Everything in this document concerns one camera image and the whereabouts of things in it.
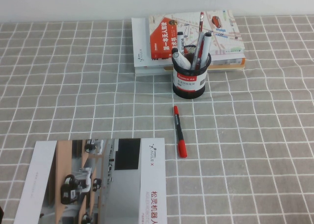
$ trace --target pen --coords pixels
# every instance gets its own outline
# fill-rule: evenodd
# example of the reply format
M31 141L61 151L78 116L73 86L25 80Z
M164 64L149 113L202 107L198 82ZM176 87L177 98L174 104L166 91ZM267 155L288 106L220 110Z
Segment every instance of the pen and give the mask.
M202 40L201 48L200 48L200 51L198 53L196 67L195 67L196 70L201 68L201 60L202 60L201 58L202 58L202 53L203 53L203 46L204 46L204 39Z
M198 32L201 32L203 30L203 19L204 19L204 12L201 12L201 16L200 16L200 28L198 30Z
M183 138L183 134L182 134L182 130L181 130L181 125L180 125L179 111L178 111L178 107L176 105L173 107L173 111L175 114L175 124L176 124L177 135L178 135L179 155L181 158L187 158L185 142L184 142L184 138Z
M196 43L196 47L195 47L195 53L194 53L194 57L193 57L193 61L191 64L191 70L195 70L196 68L196 64L197 64L197 60L198 60L198 55L202 46L202 42L203 42L203 38L204 38L204 33L200 32L198 39L197 39L197 43Z

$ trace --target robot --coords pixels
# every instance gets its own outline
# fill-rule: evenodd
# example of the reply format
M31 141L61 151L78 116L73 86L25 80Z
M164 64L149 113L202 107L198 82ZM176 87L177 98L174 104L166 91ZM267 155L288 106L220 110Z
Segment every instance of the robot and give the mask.
M65 177L61 186L61 203L70 204L79 199L81 193L87 193L91 188L92 168L82 168L75 175Z
M94 153L101 155L103 153L104 141L103 140L88 140L84 146L87 153Z
M88 213L85 213L83 215L83 218L80 224L92 224L92 223L93 223L92 217L89 216Z
M100 178L95 178L93 182L93 192L96 192L102 187L102 180Z

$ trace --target black mesh pen holder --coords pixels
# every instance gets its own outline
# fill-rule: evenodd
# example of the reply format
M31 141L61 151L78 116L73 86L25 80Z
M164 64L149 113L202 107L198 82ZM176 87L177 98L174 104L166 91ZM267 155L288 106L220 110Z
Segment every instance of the black mesh pen holder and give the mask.
M195 45L184 47L184 56L190 63L193 61ZM172 89L179 97L184 99L194 99L201 96L205 91L207 68L211 63L211 55L208 54L206 65L197 70L186 70L180 67L172 57L173 78Z

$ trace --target label on pen holder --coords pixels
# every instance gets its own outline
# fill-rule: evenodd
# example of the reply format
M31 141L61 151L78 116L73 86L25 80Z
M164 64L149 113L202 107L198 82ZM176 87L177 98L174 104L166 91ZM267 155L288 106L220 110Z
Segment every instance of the label on pen holder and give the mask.
M207 71L198 76L186 76L173 69L173 84L185 92L195 92L205 86Z

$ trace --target marker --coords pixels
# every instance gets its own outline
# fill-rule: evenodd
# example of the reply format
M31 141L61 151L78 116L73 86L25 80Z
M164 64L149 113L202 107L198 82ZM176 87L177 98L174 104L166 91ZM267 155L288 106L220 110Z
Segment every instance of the marker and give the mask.
M203 44L203 52L201 56L201 68L203 68L207 64L210 42L211 42L211 33L206 32L204 35L204 41L203 41L204 44Z
M181 52L182 54L184 53L184 35L182 31L179 31L177 33L177 44L178 44L178 50L179 52Z
M191 68L191 63L186 59L185 56L179 51L172 54L173 59L177 63L178 66L185 70L189 70Z
M202 32L202 30L203 30L203 19L204 19L204 12L201 12L201 16L200 16L200 28L199 28L198 32Z
M178 151L181 158L187 158L186 148L185 148L185 142L181 130L180 125L180 118L179 118L179 110L178 107L175 105L173 107L173 111L175 114L175 124L177 128L177 135L178 135Z

